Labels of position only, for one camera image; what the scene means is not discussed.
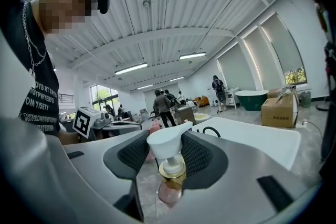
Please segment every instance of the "freestanding bathtub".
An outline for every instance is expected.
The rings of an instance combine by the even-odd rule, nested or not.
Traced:
[[[260,110],[260,107],[267,99],[268,91],[239,91],[236,95],[240,104],[246,110]]]

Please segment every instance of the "black t-shirt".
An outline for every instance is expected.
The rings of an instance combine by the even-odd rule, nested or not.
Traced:
[[[22,11],[23,5],[12,7],[1,21],[1,28],[13,52],[29,71],[32,64],[22,24]],[[38,48],[40,54],[44,55],[46,51],[44,36],[33,17],[30,3],[27,3],[26,24],[30,39]],[[34,63],[37,63],[41,60],[41,57],[36,49],[32,45],[30,46]],[[59,84],[48,53],[46,53],[44,61],[35,66],[35,75],[35,88],[30,89],[18,117],[38,126],[45,134],[57,135],[60,130],[57,95]]]

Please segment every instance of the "ceiling light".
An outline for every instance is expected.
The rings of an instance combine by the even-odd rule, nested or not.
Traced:
[[[150,86],[153,86],[154,84],[150,84],[150,85],[147,85],[147,86],[143,86],[143,87],[139,87],[137,88],[137,90],[140,90],[140,89],[143,89],[143,88],[147,88],[147,87],[150,87]]]
[[[177,78],[177,79],[171,79],[170,81],[174,81],[174,80],[178,80],[178,79],[183,79],[184,77],[180,77],[180,78]]]
[[[180,60],[194,58],[194,57],[200,57],[200,56],[205,56],[205,55],[206,55],[205,52],[201,52],[199,54],[182,55],[182,56],[180,56]]]
[[[137,66],[128,67],[128,68],[119,70],[119,71],[115,72],[115,74],[116,75],[121,75],[121,74],[130,72],[130,71],[133,71],[133,70],[137,70],[137,69],[140,69],[140,68],[144,68],[144,67],[147,67],[147,66],[148,66],[147,63],[145,62],[145,63],[141,63],[140,65],[137,65]]]

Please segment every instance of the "person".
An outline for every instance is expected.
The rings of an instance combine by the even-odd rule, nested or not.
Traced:
[[[163,121],[163,125],[168,128],[167,117],[170,120],[172,126],[176,126],[173,116],[170,113],[171,102],[165,95],[161,95],[159,90],[155,92],[156,98],[154,100],[153,107],[158,108],[160,116]]]
[[[104,106],[104,108],[106,110],[106,113],[109,113],[112,116],[112,118],[115,117],[115,112],[114,112],[113,108],[109,104],[107,104],[106,106]]]
[[[177,99],[178,101],[181,103],[181,101],[184,101],[185,98],[184,98],[184,95],[182,94],[181,91],[179,91],[178,95],[177,95]]]
[[[96,0],[18,0],[4,11],[3,34],[22,65],[35,79],[18,117],[57,136],[62,144],[78,142],[78,134],[60,129],[58,79],[47,53],[45,38],[83,22]]]
[[[176,105],[176,97],[173,95],[173,94],[171,94],[171,93],[169,93],[169,90],[164,90],[164,93],[165,93],[165,96],[169,99],[169,101],[170,101],[170,107],[172,108],[173,106],[175,106]]]
[[[196,105],[194,104],[193,101],[189,100],[188,98],[185,100],[185,103],[187,105],[188,108],[194,108],[196,107]]]
[[[118,121],[120,120],[120,118],[124,118],[124,111],[122,109],[122,104],[120,104],[118,108]]]
[[[226,107],[226,97],[225,97],[225,88],[224,88],[224,84],[222,82],[221,79],[218,78],[218,76],[214,75],[213,76],[213,82],[212,82],[212,88],[215,90],[216,92],[216,96],[218,98],[218,112],[222,112],[222,103],[224,105],[224,110],[227,109]]]

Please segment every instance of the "man in gray jacket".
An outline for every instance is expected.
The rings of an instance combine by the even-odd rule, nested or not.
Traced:
[[[168,123],[167,123],[167,117],[170,120],[170,122],[172,123],[173,126],[176,126],[175,122],[174,122],[174,118],[170,113],[170,100],[165,96],[165,95],[161,95],[159,90],[155,91],[155,95],[156,98],[154,100],[154,108],[158,108],[159,109],[159,113],[160,116],[162,118],[163,121],[163,125],[168,128]]]

